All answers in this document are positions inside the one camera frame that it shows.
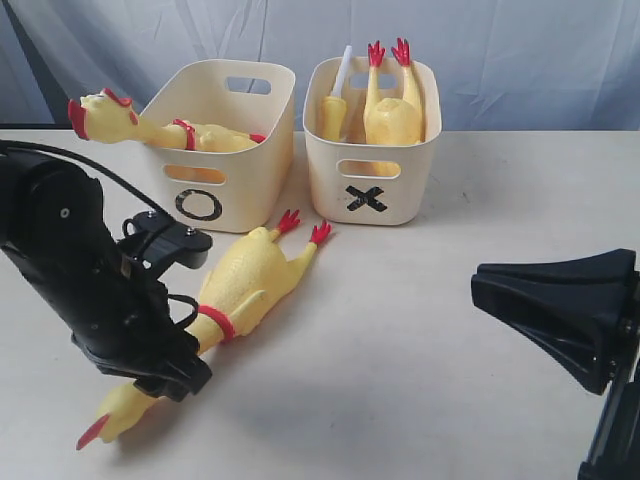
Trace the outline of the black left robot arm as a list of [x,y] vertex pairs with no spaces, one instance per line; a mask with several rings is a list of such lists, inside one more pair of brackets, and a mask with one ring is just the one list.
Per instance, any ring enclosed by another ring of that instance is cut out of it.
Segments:
[[162,275],[200,267],[212,238],[150,202],[115,239],[104,221],[96,163],[21,141],[1,144],[1,248],[106,375],[180,401],[211,376],[190,318],[174,321]]

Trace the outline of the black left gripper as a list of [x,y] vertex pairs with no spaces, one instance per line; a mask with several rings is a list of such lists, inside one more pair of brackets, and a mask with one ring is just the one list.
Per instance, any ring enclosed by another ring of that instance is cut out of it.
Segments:
[[157,280],[108,292],[72,327],[72,342],[101,373],[132,378],[134,387],[152,398],[195,395],[212,372],[199,358],[200,343],[187,324],[171,318],[171,300],[195,304],[191,297],[171,295]]

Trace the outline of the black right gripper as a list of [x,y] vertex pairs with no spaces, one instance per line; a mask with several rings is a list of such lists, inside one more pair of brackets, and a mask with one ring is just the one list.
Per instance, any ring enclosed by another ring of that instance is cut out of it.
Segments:
[[566,341],[572,375],[606,400],[580,479],[639,477],[639,273],[584,269],[585,319]]

